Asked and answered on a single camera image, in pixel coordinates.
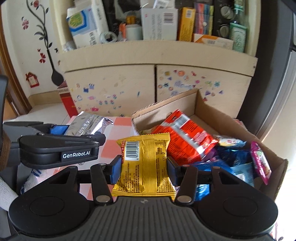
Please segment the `white gloved left hand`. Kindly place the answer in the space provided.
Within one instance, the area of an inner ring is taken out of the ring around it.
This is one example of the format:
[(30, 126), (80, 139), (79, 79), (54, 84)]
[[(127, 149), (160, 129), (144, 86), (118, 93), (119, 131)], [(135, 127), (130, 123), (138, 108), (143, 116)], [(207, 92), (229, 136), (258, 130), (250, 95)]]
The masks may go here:
[(12, 202), (18, 197), (6, 182), (0, 178), (0, 207), (8, 211)]

